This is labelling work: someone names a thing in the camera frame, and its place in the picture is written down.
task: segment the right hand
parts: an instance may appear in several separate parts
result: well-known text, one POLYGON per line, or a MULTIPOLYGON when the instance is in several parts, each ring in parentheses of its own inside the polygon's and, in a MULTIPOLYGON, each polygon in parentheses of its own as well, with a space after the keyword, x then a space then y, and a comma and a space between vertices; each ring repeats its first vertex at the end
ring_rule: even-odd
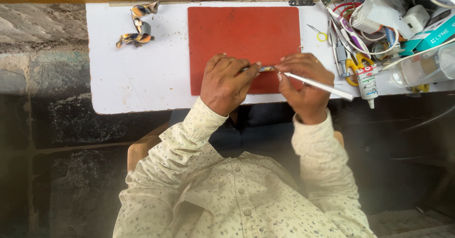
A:
MULTIPOLYGON (((275 66, 280 72, 291 72, 295 75, 311 78, 333 86, 335 76, 327 71, 321 62, 311 53, 293 53, 281 58, 275 66)), ((327 118, 327 103, 330 93, 319 88, 304 84, 296 90, 289 77, 278 73, 279 92, 287 99, 288 104, 300 116, 304 124, 319 124, 327 118)))

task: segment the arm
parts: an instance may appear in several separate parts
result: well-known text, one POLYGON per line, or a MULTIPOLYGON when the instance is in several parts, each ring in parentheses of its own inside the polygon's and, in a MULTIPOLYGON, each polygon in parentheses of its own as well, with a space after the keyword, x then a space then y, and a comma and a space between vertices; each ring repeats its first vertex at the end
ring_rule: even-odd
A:
POLYGON ((317 206, 348 237, 374 237, 360 209, 359 194, 348 154, 333 136, 332 120, 305 125, 294 117, 292 145, 300 156, 300 173, 308 200, 317 206))
POLYGON ((185 120, 160 135, 161 143, 149 150, 127 175, 129 188, 119 197, 122 207, 113 237, 159 237, 173 221, 173 207, 190 182, 189 174, 214 161, 191 161, 204 150, 212 150, 209 137, 245 100, 251 82, 261 68, 248 60, 217 54, 208 61, 202 79, 201 96, 185 120), (242 68, 247 71, 236 76, 242 68))
MULTIPOLYGON (((334 75, 313 54, 291 54, 276 66, 280 72, 293 72, 333 86, 334 75)), ((292 145, 300 155, 301 176, 307 185, 308 200, 317 206, 348 237, 374 237, 365 214, 360 210, 359 194, 348 154, 333 135, 330 94, 304 84, 292 87, 287 76, 278 75, 279 91, 297 113, 294 117, 292 145)))
POLYGON ((119 196, 122 208, 114 237, 165 231, 173 219, 174 202, 184 188, 182 185, 188 182, 185 177, 191 170, 192 159, 209 146, 210 135, 226 119, 198 98, 183 122, 160 135, 162 142, 151 148, 149 155, 127 175, 129 188, 119 196))

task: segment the shirt cuff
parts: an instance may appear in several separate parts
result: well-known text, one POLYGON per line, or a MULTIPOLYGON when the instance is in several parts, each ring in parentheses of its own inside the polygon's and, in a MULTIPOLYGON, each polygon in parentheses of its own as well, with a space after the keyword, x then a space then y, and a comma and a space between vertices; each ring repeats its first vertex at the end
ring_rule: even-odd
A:
POLYGON ((201 97, 198 97, 185 120, 183 120, 183 128, 196 139, 204 139, 212 135, 228 117, 213 112, 201 100, 201 97))

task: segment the clear plastic container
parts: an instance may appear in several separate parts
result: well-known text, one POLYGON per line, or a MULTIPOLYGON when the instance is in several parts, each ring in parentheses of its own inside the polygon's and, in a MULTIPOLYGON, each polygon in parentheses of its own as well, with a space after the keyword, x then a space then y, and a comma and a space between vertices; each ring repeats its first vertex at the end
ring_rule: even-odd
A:
POLYGON ((455 43, 399 62, 390 68, 390 79, 398 87, 455 79, 455 43))

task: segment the stone floor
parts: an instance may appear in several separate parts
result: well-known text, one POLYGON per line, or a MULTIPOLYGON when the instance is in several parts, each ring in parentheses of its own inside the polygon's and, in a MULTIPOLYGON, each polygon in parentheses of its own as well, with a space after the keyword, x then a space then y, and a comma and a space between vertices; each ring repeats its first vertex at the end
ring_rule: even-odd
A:
MULTIPOLYGON (((17 25, 16 16, 0 13, 2 22, 14 25, 0 37, 0 237, 111 237, 118 194, 126 188, 127 148, 171 113, 94 112, 82 5, 3 9, 27 9, 27 22, 17 25), (48 28, 47 19, 58 29, 48 28), (68 29, 71 24, 81 30, 68 29), (29 41, 15 44, 23 38, 21 26, 29 41)), ((329 103, 363 210, 414 209, 445 173, 425 163, 455 158, 455 111, 420 129, 396 131, 445 112, 455 105, 455 92, 381 96, 375 105, 329 103)), ((452 209, 445 214, 455 212, 454 188, 443 195, 439 209, 452 209)))

